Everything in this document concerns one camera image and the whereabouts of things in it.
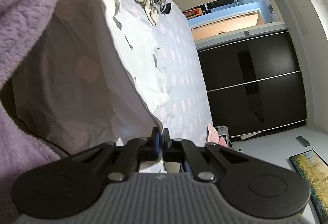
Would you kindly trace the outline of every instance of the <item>framed painting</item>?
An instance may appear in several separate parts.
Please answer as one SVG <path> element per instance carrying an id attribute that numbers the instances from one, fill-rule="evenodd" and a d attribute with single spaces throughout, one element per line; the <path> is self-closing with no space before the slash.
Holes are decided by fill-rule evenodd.
<path id="1" fill-rule="evenodd" d="M 311 188 L 311 201 L 321 224 L 328 222 L 328 165 L 310 150 L 289 157 L 292 166 Z"/>

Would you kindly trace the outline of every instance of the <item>black mechanical arm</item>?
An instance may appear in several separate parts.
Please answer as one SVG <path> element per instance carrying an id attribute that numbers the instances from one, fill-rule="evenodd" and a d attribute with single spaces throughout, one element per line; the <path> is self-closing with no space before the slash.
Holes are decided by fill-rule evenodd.
<path id="1" fill-rule="evenodd" d="M 180 173 L 138 173 L 140 163 Z M 295 172 L 215 143 L 196 147 L 168 129 L 125 146 L 107 142 L 24 173 L 15 221 L 57 224 L 307 223 L 307 183 Z"/>

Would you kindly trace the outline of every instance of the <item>white bedsheet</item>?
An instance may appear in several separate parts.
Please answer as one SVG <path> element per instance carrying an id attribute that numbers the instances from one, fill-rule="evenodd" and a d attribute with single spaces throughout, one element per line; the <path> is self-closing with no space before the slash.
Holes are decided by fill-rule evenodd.
<path id="1" fill-rule="evenodd" d="M 212 118 L 187 19 L 168 0 L 171 13 L 161 15 L 152 27 L 139 3 L 118 1 L 151 28 L 160 46 L 157 65 L 166 77 L 170 99 L 154 115 L 172 138 L 203 146 Z M 131 92 L 133 86 L 116 63 L 119 58 L 113 45 L 98 49 L 95 41 L 89 0 L 60 0 L 44 34 L 13 78 L 17 114 L 30 130 L 61 146 L 70 145 L 71 152 L 118 141 L 120 136 L 126 142 L 138 136 L 142 127 L 150 128 L 142 134 L 149 136 L 158 122 L 142 109 L 138 94 Z M 149 171 L 158 172 L 158 167 Z"/>
<path id="2" fill-rule="evenodd" d="M 103 0 L 114 46 L 151 113 L 169 100 L 166 77 L 157 65 L 160 49 L 151 27 L 129 13 L 118 0 Z"/>

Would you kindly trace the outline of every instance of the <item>purple towel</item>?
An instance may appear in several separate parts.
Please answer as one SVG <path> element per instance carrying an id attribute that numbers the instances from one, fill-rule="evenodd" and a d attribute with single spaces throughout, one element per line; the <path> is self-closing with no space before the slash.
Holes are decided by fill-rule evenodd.
<path id="1" fill-rule="evenodd" d="M 0 89 L 39 38 L 57 0 L 0 0 Z M 25 171 L 58 160 L 48 146 L 22 132 L 0 103 L 0 223 L 18 213 L 10 197 Z"/>

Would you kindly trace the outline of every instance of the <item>sliding wardrobe door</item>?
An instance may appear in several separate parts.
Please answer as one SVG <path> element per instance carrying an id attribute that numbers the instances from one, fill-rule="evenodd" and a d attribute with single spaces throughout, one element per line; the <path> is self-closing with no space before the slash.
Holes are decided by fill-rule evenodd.
<path id="1" fill-rule="evenodd" d="M 300 72 L 207 93 L 215 127 L 236 136 L 306 119 Z"/>
<path id="2" fill-rule="evenodd" d="M 288 32 L 199 51 L 208 91 L 300 70 Z"/>

